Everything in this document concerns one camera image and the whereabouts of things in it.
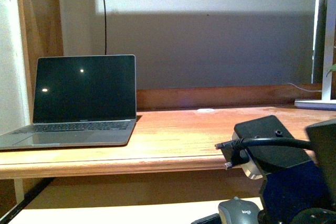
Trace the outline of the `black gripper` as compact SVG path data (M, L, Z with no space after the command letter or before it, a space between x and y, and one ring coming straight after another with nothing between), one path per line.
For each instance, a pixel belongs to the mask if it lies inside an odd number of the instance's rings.
M240 166L262 179L258 223L335 223L335 120L306 127L294 138L276 116L238 123L229 142L216 144L225 168ZM219 213L198 223L221 223Z

